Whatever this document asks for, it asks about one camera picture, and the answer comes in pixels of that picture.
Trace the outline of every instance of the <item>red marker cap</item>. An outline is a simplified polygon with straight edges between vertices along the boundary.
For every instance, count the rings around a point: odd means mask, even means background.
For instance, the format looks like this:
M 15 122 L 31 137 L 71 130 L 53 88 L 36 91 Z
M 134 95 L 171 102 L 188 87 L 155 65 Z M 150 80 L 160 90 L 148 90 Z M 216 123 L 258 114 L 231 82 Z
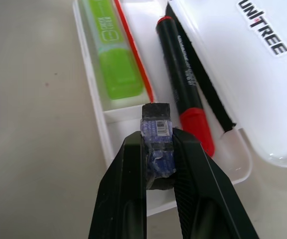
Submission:
M 180 115 L 180 121 L 183 130 L 193 134 L 201 142 L 204 151 L 212 157 L 215 147 L 204 110 L 189 108 Z

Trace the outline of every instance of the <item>marker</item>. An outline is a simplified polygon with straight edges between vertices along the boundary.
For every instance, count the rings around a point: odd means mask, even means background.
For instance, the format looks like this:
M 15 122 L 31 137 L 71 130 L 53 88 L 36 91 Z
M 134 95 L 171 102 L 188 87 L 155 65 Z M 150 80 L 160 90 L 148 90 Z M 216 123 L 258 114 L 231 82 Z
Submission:
M 84 0 L 84 5 L 109 97 L 116 100 L 141 94 L 142 77 L 112 2 Z
M 197 92 L 196 79 L 175 22 L 171 17 L 165 16 L 158 21 L 156 30 L 183 130 L 193 134 L 212 157 L 215 149 L 211 132 Z

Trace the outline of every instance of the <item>unitree logo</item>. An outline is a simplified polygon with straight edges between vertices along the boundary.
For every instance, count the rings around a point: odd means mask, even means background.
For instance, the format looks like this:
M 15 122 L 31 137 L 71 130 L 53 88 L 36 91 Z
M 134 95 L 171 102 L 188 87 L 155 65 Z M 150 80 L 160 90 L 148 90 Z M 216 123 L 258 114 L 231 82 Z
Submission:
M 250 28 L 264 40 L 265 44 L 276 56 L 287 52 L 286 45 L 281 41 L 280 37 L 275 33 L 264 17 L 264 11 L 257 9 L 257 7 L 248 0 L 239 2 L 238 6 L 249 21 Z

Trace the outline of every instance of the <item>black marker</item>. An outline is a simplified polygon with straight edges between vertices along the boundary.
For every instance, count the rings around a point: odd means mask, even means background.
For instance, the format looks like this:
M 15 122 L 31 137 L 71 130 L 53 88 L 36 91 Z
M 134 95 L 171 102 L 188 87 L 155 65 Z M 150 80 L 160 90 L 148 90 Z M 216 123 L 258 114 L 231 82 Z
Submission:
M 157 23 L 157 33 L 170 74 L 174 98 L 183 130 L 192 133 L 209 156 L 214 155 L 214 143 L 205 112 L 197 92 L 194 73 L 174 20 L 165 16 Z

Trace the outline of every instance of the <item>plastic tray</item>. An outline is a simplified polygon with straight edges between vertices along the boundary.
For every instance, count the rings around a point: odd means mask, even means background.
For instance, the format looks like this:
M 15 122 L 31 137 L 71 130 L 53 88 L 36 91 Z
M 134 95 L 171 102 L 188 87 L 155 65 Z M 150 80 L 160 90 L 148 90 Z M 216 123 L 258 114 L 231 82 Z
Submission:
M 157 101 L 170 103 L 173 126 L 181 127 L 162 48 L 155 26 L 164 16 L 167 1 L 165 0 L 124 0 L 121 1 L 132 36 L 138 48 L 141 60 L 148 73 Z M 87 41 L 87 23 L 78 2 L 73 4 L 78 35 L 90 93 L 93 100 L 96 121 L 107 167 L 116 156 L 124 138 L 140 130 L 142 105 L 124 107 L 116 110 L 104 110 L 104 103 L 98 91 L 98 79 L 94 72 L 97 57 L 92 54 L 92 43 Z M 212 137 L 215 143 L 214 161 L 228 175 L 233 184 L 244 181 L 252 170 L 252 159 L 238 129 L 224 133 L 213 112 L 202 96 Z M 147 215 L 159 213 L 176 206 L 173 190 L 147 191 Z

